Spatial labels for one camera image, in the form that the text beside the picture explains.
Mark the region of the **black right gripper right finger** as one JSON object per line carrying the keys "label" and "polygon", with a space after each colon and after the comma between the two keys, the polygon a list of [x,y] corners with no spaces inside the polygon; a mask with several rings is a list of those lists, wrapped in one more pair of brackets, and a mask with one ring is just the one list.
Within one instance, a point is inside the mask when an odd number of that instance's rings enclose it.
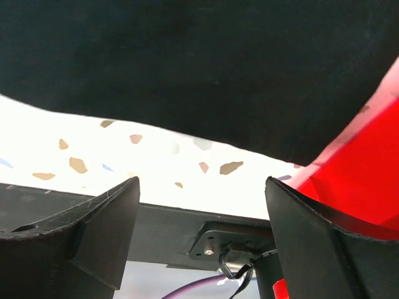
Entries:
{"label": "black right gripper right finger", "polygon": [[272,233],[290,298],[398,298],[398,231],[266,181]]}

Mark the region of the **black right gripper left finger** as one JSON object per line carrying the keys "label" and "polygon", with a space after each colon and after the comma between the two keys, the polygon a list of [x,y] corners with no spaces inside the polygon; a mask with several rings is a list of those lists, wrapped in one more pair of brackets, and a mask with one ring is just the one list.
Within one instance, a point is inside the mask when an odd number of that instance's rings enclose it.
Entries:
{"label": "black right gripper left finger", "polygon": [[1,233],[1,298],[112,298],[122,284],[140,199],[138,178]]}

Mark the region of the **black t shirt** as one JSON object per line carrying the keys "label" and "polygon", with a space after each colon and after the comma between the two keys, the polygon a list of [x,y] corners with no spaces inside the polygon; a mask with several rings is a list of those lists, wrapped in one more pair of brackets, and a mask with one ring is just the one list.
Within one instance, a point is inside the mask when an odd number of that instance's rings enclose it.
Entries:
{"label": "black t shirt", "polygon": [[3,95],[302,166],[397,57],[397,1],[1,2]]}

